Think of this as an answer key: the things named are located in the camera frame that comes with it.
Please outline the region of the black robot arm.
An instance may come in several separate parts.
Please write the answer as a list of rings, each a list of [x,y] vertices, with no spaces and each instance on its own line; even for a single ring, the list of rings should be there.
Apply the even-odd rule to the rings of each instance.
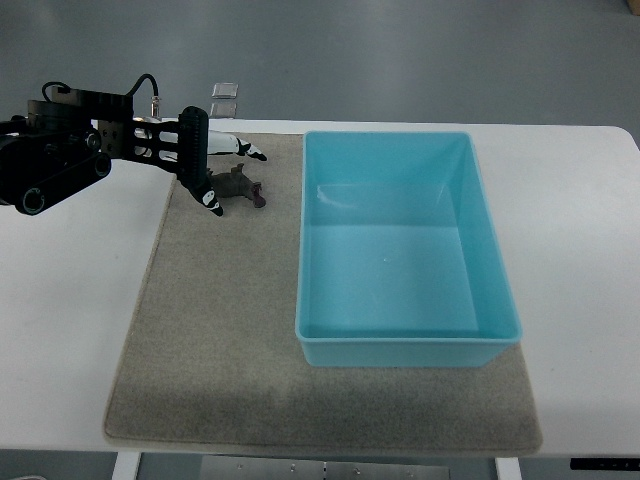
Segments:
[[[113,94],[53,81],[24,116],[1,124],[1,203],[38,215],[106,178],[115,159],[176,176],[217,216],[223,209],[207,175],[208,116],[186,107],[174,121],[137,120],[136,89]]]

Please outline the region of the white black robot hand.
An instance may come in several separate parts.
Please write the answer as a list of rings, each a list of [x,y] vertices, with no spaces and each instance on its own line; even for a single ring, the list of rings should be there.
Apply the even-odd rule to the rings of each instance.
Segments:
[[[123,157],[175,174],[192,197],[217,216],[223,214],[223,208],[219,204],[221,197],[207,176],[208,158],[234,154],[259,161],[267,159],[250,142],[209,130],[206,114],[195,107],[187,108],[176,121],[134,118],[132,128],[132,144]]]

